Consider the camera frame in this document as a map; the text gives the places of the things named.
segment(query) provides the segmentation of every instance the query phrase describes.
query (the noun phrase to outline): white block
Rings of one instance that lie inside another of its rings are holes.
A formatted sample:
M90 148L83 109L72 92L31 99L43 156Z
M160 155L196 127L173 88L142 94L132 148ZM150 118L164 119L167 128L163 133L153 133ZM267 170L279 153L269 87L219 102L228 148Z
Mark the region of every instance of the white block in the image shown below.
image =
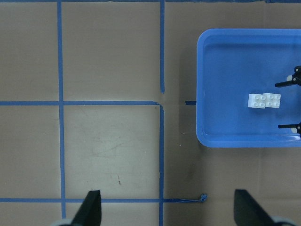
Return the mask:
M266 107L273 107L273 108L279 108L280 107L280 94L275 93L264 93L263 94L266 97Z
M265 108L266 97L265 95L250 93L248 107L252 108Z

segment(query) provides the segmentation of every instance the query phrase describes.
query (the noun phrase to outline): blue plastic bin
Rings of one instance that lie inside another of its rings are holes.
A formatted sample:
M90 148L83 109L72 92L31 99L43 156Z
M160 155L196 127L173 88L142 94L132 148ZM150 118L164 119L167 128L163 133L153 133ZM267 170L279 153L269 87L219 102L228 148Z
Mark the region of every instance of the blue plastic bin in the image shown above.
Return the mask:
M197 137L208 147L297 147L301 87L276 88L301 65L301 30L210 29L198 40ZM250 93L281 94L280 108L248 108Z

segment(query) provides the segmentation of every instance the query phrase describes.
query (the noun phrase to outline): vertical blue tape strip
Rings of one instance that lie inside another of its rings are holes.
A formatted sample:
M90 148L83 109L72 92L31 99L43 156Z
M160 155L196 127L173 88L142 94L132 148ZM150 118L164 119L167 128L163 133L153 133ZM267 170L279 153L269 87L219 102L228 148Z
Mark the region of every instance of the vertical blue tape strip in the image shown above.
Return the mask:
M164 83L164 26L165 26L165 0L160 0L160 89L165 92Z
M160 105L160 136L159 136L159 226L163 226L164 208L164 109Z
M63 105L63 40L62 40L62 1L57 1L57 47L58 47L58 92L60 121L60 166L62 218L66 218L65 194L65 145L64 145L64 105Z

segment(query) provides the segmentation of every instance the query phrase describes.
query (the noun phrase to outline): floor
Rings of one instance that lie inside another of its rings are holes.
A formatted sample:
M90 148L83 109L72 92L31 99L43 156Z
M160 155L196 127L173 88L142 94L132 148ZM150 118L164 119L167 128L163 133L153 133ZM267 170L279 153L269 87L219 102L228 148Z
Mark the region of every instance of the floor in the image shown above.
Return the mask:
M100 189L102 226L234 226L247 189L301 225L299 148L196 137L196 43L209 28L301 28L301 4L0 3L0 222L72 218ZM204 203L176 203L198 199Z

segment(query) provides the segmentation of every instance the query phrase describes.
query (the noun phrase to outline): stain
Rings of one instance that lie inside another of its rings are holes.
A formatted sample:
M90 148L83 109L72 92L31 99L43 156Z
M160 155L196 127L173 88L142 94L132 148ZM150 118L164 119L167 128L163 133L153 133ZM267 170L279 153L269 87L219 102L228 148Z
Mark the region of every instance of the stain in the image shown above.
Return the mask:
M117 174L117 177L118 177L118 183L119 183L119 185L121 185L119 174Z

